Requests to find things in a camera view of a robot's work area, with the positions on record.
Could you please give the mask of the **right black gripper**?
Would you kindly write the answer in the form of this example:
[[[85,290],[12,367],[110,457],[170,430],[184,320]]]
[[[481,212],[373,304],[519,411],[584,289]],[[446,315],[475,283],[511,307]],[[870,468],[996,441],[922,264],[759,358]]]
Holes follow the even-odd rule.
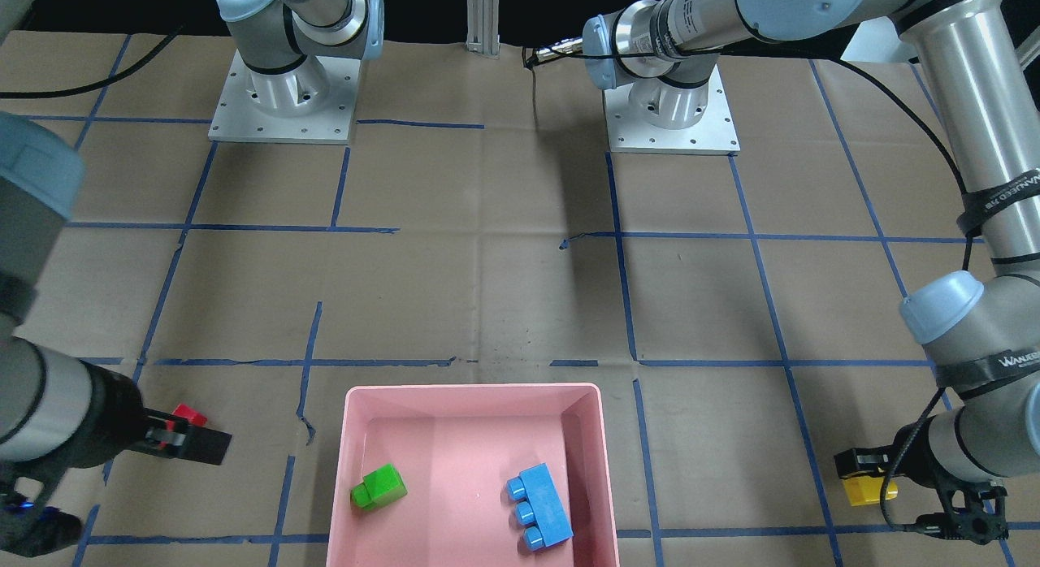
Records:
[[[121,452],[222,465],[232,435],[193,424],[146,408],[130,379],[93,364],[34,364],[2,378],[2,551],[38,557],[78,544],[82,520],[49,504],[69,470]]]

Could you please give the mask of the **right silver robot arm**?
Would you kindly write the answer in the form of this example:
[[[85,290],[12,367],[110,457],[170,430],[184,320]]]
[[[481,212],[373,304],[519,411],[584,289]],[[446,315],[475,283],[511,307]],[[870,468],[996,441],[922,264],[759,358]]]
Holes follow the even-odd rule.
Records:
[[[210,134],[218,141],[338,141],[353,122],[353,75],[383,51],[387,0],[215,0],[236,44]],[[232,437],[190,410],[148,407],[137,382],[42,344],[33,323],[50,262],[88,163],[37,120],[2,112],[2,552],[40,557],[80,541],[85,523],[52,502],[66,478],[124,452],[223,464]]]

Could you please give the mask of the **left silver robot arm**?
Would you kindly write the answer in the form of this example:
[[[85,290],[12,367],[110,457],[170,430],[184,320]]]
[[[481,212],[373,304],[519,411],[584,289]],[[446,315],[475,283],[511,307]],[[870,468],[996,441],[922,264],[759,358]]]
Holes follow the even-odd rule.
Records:
[[[938,496],[917,522],[937,538],[1007,536],[1006,478],[1038,471],[1038,130],[944,145],[913,108],[880,111],[854,65],[795,52],[725,52],[721,93],[738,107],[744,150],[729,159],[744,232],[594,232],[619,253],[629,346],[664,370],[783,371],[806,439],[826,533],[882,530],[886,476]],[[763,357],[658,357],[632,311],[640,249],[737,249],[755,264]]]

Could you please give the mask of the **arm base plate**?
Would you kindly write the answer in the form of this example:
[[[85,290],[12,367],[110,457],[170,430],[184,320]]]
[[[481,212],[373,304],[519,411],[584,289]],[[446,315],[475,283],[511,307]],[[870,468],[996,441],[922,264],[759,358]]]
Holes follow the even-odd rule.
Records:
[[[348,145],[360,60],[309,57],[294,70],[260,74],[235,54],[208,131],[211,141]]]
[[[603,108],[613,153],[735,156],[742,151],[717,65],[707,82],[693,89],[655,78],[605,91]]]

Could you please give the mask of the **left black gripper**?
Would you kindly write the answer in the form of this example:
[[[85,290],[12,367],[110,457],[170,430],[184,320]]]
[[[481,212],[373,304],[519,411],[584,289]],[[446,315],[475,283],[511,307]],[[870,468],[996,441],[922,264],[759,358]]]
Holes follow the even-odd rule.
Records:
[[[1009,538],[1006,488],[993,481],[965,481],[944,470],[933,453],[926,452],[921,424],[904,426],[891,445],[836,453],[834,467],[839,479],[882,476],[880,511],[889,530],[977,545]],[[914,522],[896,522],[886,499],[895,476],[910,478],[933,490],[940,510],[921,514]]]

